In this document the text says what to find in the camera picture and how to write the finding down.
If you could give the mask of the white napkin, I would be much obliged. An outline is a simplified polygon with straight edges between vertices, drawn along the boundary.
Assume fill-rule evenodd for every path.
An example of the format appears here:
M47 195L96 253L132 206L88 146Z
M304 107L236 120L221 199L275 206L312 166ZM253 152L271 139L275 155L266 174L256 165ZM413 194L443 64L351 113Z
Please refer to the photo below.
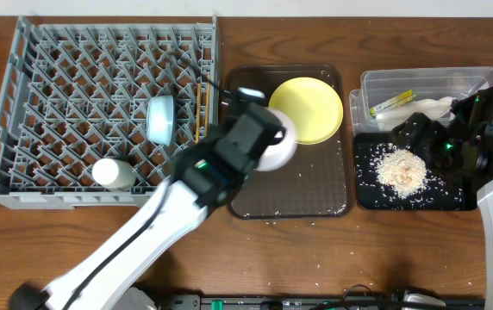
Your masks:
M409 102L376 115L375 120L380 131L390 131L404 123L414 113L423 113L433 121L447 124L452 119L450 109L453 100L454 97L446 96L440 100L422 99Z

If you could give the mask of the green orange snack wrapper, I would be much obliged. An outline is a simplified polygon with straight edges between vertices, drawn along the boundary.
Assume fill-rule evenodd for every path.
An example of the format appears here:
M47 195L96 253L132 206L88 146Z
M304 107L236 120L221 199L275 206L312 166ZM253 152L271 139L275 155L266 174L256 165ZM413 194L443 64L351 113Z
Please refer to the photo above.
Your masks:
M407 90L400 95L394 96L384 102L369 109L369 114L371 117L375 118L377 115L383 113L384 111L394 109L398 106L402 106L408 102L415 99L416 94L412 90Z

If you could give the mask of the yellow plate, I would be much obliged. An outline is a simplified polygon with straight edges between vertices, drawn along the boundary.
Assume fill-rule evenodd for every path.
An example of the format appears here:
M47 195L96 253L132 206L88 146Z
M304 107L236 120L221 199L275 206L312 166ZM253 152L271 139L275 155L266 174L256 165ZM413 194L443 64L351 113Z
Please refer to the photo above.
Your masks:
M340 128L344 110L337 91L314 77L295 77L272 93L269 107L288 116L296 128L296 142L314 145Z

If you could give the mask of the light blue bowl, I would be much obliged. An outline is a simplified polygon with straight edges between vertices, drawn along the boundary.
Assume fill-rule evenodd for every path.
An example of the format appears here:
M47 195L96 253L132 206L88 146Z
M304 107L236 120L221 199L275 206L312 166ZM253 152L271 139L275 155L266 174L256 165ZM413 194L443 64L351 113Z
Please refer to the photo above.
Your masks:
M147 139L155 144L169 146L175 129L173 96L155 96L147 104Z

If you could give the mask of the white paper cup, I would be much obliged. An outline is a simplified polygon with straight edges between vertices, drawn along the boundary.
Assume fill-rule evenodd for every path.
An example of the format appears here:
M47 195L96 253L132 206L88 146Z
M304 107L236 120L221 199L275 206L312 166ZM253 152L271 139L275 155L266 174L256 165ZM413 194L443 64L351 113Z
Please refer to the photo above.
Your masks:
M92 166L96 183L110 191L130 190L135 183L134 168L131 164L112 158L102 158Z

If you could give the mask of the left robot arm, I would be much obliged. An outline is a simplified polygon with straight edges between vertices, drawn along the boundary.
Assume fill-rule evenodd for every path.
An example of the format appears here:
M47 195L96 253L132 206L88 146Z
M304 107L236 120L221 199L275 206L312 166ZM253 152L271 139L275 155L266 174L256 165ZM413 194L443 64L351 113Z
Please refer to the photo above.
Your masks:
M178 154L172 174L145 205L82 263L45 288L23 283L10 309L111 309L174 243L231 202L268 149L290 156L292 120L249 103L197 145Z

